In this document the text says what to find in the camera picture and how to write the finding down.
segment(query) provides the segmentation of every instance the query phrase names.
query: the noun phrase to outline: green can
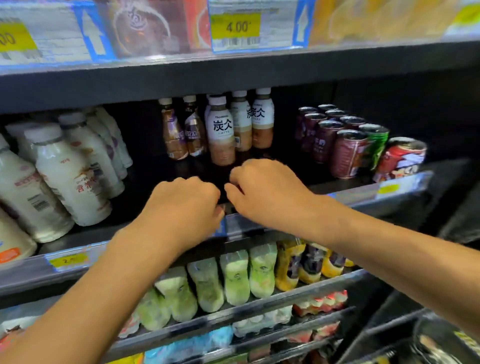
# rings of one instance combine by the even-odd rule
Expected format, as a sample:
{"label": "green can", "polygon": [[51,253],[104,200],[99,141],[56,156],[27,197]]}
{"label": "green can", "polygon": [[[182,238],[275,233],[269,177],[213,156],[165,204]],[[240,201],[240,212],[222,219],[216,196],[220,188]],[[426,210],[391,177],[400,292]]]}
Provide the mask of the green can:
{"label": "green can", "polygon": [[390,130],[377,124],[363,124],[359,126],[359,130],[368,136],[361,165],[364,168],[375,170],[384,151]]}

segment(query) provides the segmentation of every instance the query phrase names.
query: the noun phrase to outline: red can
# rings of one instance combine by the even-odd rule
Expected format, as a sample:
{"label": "red can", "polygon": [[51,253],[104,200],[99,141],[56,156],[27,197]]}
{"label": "red can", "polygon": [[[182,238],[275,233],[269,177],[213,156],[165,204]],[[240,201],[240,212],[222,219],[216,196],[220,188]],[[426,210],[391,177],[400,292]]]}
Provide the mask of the red can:
{"label": "red can", "polygon": [[313,140],[312,157],[317,163],[327,163],[335,144],[336,133],[344,129],[343,123],[335,120],[321,121]]}
{"label": "red can", "polygon": [[388,139],[373,180],[394,180],[417,173],[426,152],[427,145],[420,140],[402,136]]}
{"label": "red can", "polygon": [[345,124],[345,129],[358,130],[360,125],[364,125],[367,121],[364,118],[358,116],[342,116],[340,121]]}
{"label": "red can", "polygon": [[299,108],[299,113],[297,115],[297,122],[295,124],[295,140],[301,142],[305,134],[305,114],[309,112],[318,112],[317,108],[312,106],[302,106]]}
{"label": "red can", "polygon": [[317,124],[327,120],[327,117],[319,112],[309,112],[305,114],[304,118],[305,133],[301,143],[301,150],[302,152],[310,153],[312,151],[315,133],[317,132]]}
{"label": "red can", "polygon": [[325,115],[329,120],[336,120],[336,121],[340,121],[341,117],[348,116],[348,114],[345,111],[339,110],[339,109],[327,110],[325,111]]}
{"label": "red can", "polygon": [[361,164],[361,156],[367,145],[367,135],[358,130],[340,130],[330,159],[330,173],[341,179],[355,177]]}
{"label": "red can", "polygon": [[333,104],[321,104],[321,105],[318,105],[317,108],[320,112],[323,112],[323,113],[325,113],[325,111],[328,111],[328,110],[338,109],[338,107],[336,107],[336,105],[333,105]]}

